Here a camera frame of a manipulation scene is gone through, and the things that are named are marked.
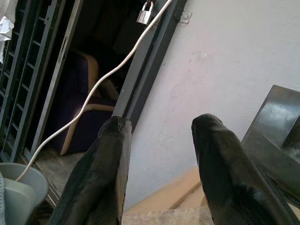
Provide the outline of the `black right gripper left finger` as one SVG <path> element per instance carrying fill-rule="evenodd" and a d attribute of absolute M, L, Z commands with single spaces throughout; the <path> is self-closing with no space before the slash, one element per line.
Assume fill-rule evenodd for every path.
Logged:
<path fill-rule="evenodd" d="M 76 163 L 50 225 L 120 225 L 128 181 L 132 123 L 112 116 Z"/>

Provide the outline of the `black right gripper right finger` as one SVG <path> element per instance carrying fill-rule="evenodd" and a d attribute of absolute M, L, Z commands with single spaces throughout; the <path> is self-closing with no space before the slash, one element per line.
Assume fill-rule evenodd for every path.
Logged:
<path fill-rule="evenodd" d="M 250 159 L 235 133 L 213 114 L 193 119 L 204 194 L 216 225 L 298 225 L 279 188 Z"/>

